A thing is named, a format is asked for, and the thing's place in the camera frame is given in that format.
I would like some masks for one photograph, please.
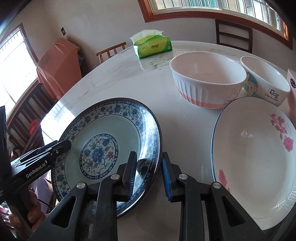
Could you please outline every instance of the blue gripper pad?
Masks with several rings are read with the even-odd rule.
[[[162,160],[161,162],[161,172],[163,175],[163,184],[165,186],[165,195],[167,196],[168,200],[171,201],[173,197],[172,185],[171,185],[171,180],[168,173],[168,167],[164,160]]]

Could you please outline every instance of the white table top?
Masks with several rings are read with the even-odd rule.
[[[173,51],[141,60],[130,47],[91,71],[42,121],[45,144],[59,140],[68,124],[89,106],[109,98],[128,97],[144,103],[155,114],[163,136],[163,151],[168,152],[171,162],[197,181],[212,183],[211,140],[221,109],[204,109],[185,100],[175,86],[169,62],[182,51],[209,51],[236,61],[254,55],[201,42],[172,41],[172,46]],[[287,76],[285,71],[273,66]],[[288,113],[287,101],[280,108]],[[180,203],[167,201],[159,172],[146,197],[118,219],[118,239],[178,240],[180,210]]]

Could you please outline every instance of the floral plate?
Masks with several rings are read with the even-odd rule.
[[[255,97],[228,104],[212,140],[214,180],[262,230],[281,222],[296,201],[296,130],[275,105]]]
[[[116,173],[130,151],[138,157],[131,201],[117,203],[121,216],[135,206],[150,188],[160,165],[162,137],[151,110],[139,101],[113,98],[79,114],[59,141],[70,140],[71,149],[57,158],[51,170],[53,187],[60,201],[78,182],[93,184]]]

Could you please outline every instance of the orange cloth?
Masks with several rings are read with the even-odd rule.
[[[39,60],[37,74],[53,100],[62,98],[82,78],[77,46],[58,39]]]
[[[29,134],[30,136],[33,135],[34,131],[36,130],[36,128],[39,127],[39,121],[38,120],[32,120],[31,124],[30,124],[30,130],[29,130]]]

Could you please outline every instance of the green tissue package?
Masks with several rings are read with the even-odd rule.
[[[130,39],[138,58],[145,58],[154,54],[173,50],[169,37],[162,35],[163,31],[143,30]]]

